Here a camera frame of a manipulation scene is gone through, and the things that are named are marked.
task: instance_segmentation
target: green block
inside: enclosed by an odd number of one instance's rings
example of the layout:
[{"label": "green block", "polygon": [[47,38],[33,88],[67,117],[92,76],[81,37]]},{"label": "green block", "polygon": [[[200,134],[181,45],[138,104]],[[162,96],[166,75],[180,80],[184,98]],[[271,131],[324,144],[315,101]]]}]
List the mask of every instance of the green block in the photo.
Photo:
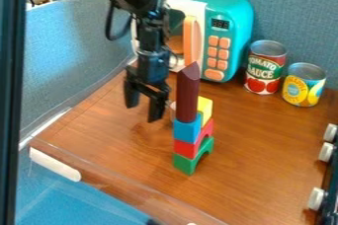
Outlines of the green block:
[{"label": "green block", "polygon": [[173,157],[174,167],[187,175],[192,175],[195,172],[196,166],[199,163],[203,154],[205,154],[206,152],[210,154],[212,150],[213,150],[213,137],[207,137],[203,140],[199,153],[195,159],[188,159],[186,157],[174,153]]}]

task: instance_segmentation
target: red block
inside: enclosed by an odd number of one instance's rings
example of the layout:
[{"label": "red block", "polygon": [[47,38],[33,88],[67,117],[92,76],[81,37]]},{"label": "red block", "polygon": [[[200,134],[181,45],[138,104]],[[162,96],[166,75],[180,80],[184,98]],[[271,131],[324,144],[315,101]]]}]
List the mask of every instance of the red block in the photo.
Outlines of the red block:
[{"label": "red block", "polygon": [[175,153],[184,156],[189,159],[194,159],[200,149],[202,140],[206,137],[211,137],[213,133],[213,119],[211,118],[207,124],[202,128],[199,138],[196,143],[189,143],[180,140],[174,141],[174,151]]}]

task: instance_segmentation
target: yellow can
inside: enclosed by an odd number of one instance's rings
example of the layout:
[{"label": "yellow can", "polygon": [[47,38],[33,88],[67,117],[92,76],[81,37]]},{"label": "yellow can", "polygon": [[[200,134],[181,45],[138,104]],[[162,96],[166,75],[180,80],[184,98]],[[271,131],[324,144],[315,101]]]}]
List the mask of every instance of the yellow can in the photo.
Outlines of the yellow can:
[{"label": "yellow can", "polygon": [[284,81],[283,99],[299,107],[315,106],[323,92],[326,73],[310,63],[294,63]]}]

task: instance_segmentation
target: can lid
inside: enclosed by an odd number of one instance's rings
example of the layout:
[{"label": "can lid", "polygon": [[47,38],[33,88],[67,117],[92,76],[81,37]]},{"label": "can lid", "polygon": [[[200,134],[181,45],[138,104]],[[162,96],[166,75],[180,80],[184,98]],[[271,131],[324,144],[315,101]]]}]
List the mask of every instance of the can lid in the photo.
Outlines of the can lid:
[{"label": "can lid", "polygon": [[270,57],[281,57],[287,54],[287,49],[281,43],[267,39],[261,39],[253,42],[250,49],[256,55]]},{"label": "can lid", "polygon": [[326,79],[325,71],[311,63],[294,63],[289,66],[288,73],[303,80],[319,81]]}]

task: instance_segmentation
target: orange button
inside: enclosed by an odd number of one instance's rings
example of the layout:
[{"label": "orange button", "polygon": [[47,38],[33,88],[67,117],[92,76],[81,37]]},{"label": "orange button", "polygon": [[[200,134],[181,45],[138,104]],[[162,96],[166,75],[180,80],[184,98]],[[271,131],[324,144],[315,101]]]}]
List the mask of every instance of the orange button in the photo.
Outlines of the orange button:
[{"label": "orange button", "polygon": [[216,60],[214,58],[208,59],[208,67],[215,68],[216,67]]},{"label": "orange button", "polygon": [[209,45],[210,46],[217,46],[218,45],[218,37],[210,36],[209,37]]},{"label": "orange button", "polygon": [[219,60],[217,63],[217,68],[219,70],[225,71],[227,69],[227,61]]},{"label": "orange button", "polygon": [[217,48],[215,48],[215,47],[209,47],[208,56],[210,56],[210,57],[216,57],[217,56]]},{"label": "orange button", "polygon": [[221,71],[212,70],[212,69],[207,69],[205,71],[205,75],[207,78],[213,79],[215,81],[221,81],[224,78],[224,73],[222,73]]},{"label": "orange button", "polygon": [[231,39],[228,37],[222,37],[219,41],[219,45],[222,48],[230,48]]},{"label": "orange button", "polygon": [[218,52],[218,57],[220,59],[226,60],[227,58],[229,58],[229,50],[220,49]]}]

